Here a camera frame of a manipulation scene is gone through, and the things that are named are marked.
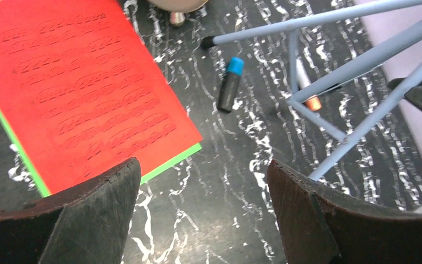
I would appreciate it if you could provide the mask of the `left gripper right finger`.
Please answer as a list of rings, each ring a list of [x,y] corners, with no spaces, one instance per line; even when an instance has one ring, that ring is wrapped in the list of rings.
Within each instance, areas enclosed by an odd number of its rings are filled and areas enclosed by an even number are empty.
[[[288,263],[422,263],[422,214],[346,195],[277,160],[266,180]]]

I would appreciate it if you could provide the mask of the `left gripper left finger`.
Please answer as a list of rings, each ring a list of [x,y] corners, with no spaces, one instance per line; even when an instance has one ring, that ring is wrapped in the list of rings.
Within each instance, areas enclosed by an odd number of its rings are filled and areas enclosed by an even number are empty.
[[[0,263],[120,263],[141,181],[129,158],[83,183],[0,211]]]

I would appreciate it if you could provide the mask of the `light blue music stand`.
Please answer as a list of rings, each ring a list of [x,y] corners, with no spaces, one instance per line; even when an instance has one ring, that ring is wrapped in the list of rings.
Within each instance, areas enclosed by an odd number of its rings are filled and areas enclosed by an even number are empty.
[[[289,41],[289,62],[290,74],[296,71],[296,49],[298,31],[316,25],[322,25],[340,20],[359,18],[373,14],[399,10],[403,8],[415,7],[422,5],[421,0],[408,1],[373,1],[360,5],[354,5],[347,8],[341,8],[333,11],[314,14],[301,18],[294,18],[287,21],[278,22],[271,25],[264,25],[246,29],[229,34],[218,36],[207,36],[202,39],[200,46],[203,49],[222,45],[229,42],[249,39],[257,36],[270,35],[281,31],[288,31]],[[308,118],[315,125],[324,128],[325,131],[335,138],[339,145],[332,154],[319,164],[309,178],[319,180],[325,173],[332,168],[357,142],[365,136],[372,127],[376,125],[386,114],[392,111],[404,97],[406,92],[411,88],[418,86],[422,82],[422,62],[414,69],[414,71],[389,94],[389,96],[381,102],[378,107],[368,115],[351,133],[346,134],[339,128],[335,127],[327,120],[317,116],[306,106],[302,104],[314,96],[322,95],[332,91],[345,83],[358,78],[367,72],[373,70],[383,62],[389,60],[400,52],[406,50],[410,46],[422,40],[422,19],[410,26],[409,28],[399,32],[398,34],[383,41],[379,45],[364,52],[359,57],[349,61],[343,66],[337,68],[331,73],[311,83],[306,88],[299,90],[296,88],[296,81],[292,80],[290,88],[292,96],[287,99],[287,104],[299,111],[303,116]]]

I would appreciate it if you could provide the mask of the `green sheet music page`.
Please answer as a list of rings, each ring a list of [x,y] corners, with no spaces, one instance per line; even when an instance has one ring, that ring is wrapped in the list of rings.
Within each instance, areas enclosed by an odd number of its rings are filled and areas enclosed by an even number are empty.
[[[6,132],[7,136],[10,139],[10,142],[15,145],[16,152],[20,155],[22,162],[24,165],[26,165],[28,172],[30,173],[29,176],[32,178],[32,180],[35,183],[35,187],[40,193],[42,197],[48,197],[51,196],[52,193],[47,188],[46,183],[43,181],[43,179],[39,176],[37,170],[32,165],[31,161],[29,160],[27,154],[23,150],[23,147],[21,146],[17,136],[14,134],[13,129],[10,127],[9,123],[3,116],[1,110],[0,110],[0,123],[2,127],[4,128],[4,131]],[[190,146],[189,148],[185,149],[183,152],[179,153],[175,157],[171,158],[170,160],[160,164],[157,166],[154,170],[143,174],[141,178],[141,184],[146,183],[147,181],[153,179],[160,173],[163,173],[167,169],[171,168],[172,166],[176,165],[177,163],[180,163],[181,161],[185,160],[186,158],[190,157],[192,154],[198,152],[202,149],[202,146],[200,142],[198,141],[193,146]]]

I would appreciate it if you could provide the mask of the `red sheet music page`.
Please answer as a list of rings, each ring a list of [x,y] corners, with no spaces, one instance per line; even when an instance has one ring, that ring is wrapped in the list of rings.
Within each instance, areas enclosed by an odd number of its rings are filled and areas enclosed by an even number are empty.
[[[52,194],[202,140],[117,1],[0,1],[0,110]]]

